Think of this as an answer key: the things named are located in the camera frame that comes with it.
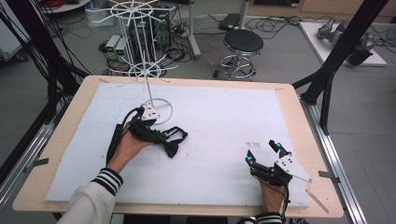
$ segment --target black metal pole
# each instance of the black metal pole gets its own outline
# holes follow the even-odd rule
[[[295,83],[295,89],[311,82],[308,90],[301,95],[303,101],[315,105],[320,94],[323,93],[322,108],[320,111],[320,126],[323,132],[329,134],[327,129],[330,98],[332,92],[332,80],[343,64],[344,60],[353,52],[355,45],[373,23],[388,0],[365,0],[356,12],[352,21],[335,44],[329,57],[319,70],[309,77],[305,77]]]

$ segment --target chrome stool base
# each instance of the chrome stool base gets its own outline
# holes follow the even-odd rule
[[[248,77],[250,81],[252,76],[256,74],[253,63],[247,58],[241,55],[230,55],[221,60],[219,64],[219,70],[228,76],[228,80],[231,78],[245,78]],[[219,70],[216,70],[213,77],[219,77]]]

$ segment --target stool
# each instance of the stool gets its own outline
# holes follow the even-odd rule
[[[248,30],[232,30],[224,37],[224,46],[234,53],[221,60],[219,69],[228,76],[242,78],[256,74],[253,63],[245,56],[259,54],[262,51],[264,42],[262,38]],[[219,70],[216,70],[213,77],[219,77]]]

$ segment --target wrist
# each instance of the wrist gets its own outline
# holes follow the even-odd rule
[[[262,206],[262,211],[263,211],[264,213],[279,213],[280,207],[271,206],[271,205],[269,205],[269,204],[264,204],[264,205]]]
[[[117,174],[121,173],[123,168],[126,166],[128,163],[127,160],[125,160],[123,157],[120,157],[118,155],[114,155],[113,158],[110,160],[106,168],[109,168],[116,172]]]

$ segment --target black stool seat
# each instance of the black stool seat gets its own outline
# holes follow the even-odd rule
[[[262,38],[247,30],[232,30],[224,37],[229,48],[244,52],[257,52],[262,49]]]

